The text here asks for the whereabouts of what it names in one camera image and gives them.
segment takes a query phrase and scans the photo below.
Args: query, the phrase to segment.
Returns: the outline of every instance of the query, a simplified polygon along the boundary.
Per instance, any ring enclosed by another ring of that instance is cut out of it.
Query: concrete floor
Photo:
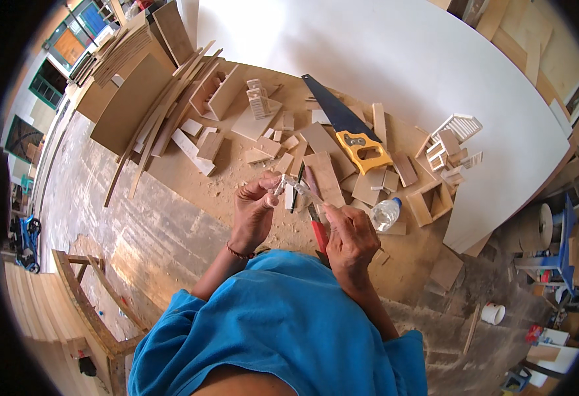
[[[110,207],[103,208],[115,155],[89,138],[93,126],[70,108],[48,140],[34,192],[43,226],[42,269],[55,271],[50,249],[103,257],[113,287],[153,324],[176,290],[189,289],[199,279],[230,230],[147,173],[129,201],[133,163],[124,168]],[[461,256],[462,274],[450,292],[438,291],[430,281],[416,301],[383,299],[400,332],[418,329],[424,335],[430,395],[500,395],[505,372],[527,354],[526,330],[549,316],[523,274],[510,280],[511,257],[491,245],[478,258]],[[136,334],[93,274],[88,272],[82,285],[115,337]],[[498,326],[479,322],[464,356],[475,305],[491,300],[506,306],[506,317]]]

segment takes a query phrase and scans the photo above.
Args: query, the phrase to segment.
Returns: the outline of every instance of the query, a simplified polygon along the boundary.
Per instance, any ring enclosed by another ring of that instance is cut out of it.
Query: wooden box
[[[448,187],[441,181],[433,181],[406,196],[417,224],[425,226],[442,217],[452,209]]]

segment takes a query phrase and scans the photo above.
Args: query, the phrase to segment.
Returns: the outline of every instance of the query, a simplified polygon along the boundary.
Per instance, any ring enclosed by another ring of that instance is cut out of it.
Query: hand saw
[[[363,175],[373,168],[382,165],[393,165],[390,155],[380,144],[382,140],[349,107],[345,106],[344,103],[309,74],[305,74],[302,77],[331,122],[331,126],[336,131],[336,138],[338,138],[342,147],[345,148],[349,157],[351,157],[351,161],[358,165]],[[362,153],[366,149],[375,149],[380,156],[376,158],[360,158],[358,152]]]

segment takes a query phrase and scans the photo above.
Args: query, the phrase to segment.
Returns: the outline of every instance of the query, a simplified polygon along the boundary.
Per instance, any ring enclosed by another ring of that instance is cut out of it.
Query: yellow saw handle
[[[372,170],[373,168],[380,167],[382,165],[393,165],[393,160],[391,159],[390,155],[387,151],[382,147],[382,145],[376,141],[371,140],[366,134],[352,134],[348,131],[340,131],[336,133],[336,137],[338,141],[342,145],[342,147],[347,150],[349,157],[351,157],[351,161],[353,161],[358,168],[360,169],[360,173],[365,175],[366,172]],[[364,140],[364,144],[355,144],[349,145],[347,141],[358,141],[359,139]],[[358,155],[358,151],[367,148],[375,148],[380,153],[379,157],[376,158],[367,158],[365,160],[361,159]]]

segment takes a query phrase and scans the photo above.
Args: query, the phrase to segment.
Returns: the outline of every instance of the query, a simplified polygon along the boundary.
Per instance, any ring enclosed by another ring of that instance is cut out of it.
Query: blue stool
[[[521,392],[529,383],[530,378],[531,373],[522,365],[517,364],[507,371],[505,382],[500,386],[500,389],[513,393]]]
[[[23,191],[24,194],[30,195],[30,192],[32,191],[32,185],[33,184],[34,184],[34,180],[28,178],[25,175],[22,175],[22,177],[21,177],[21,190]]]

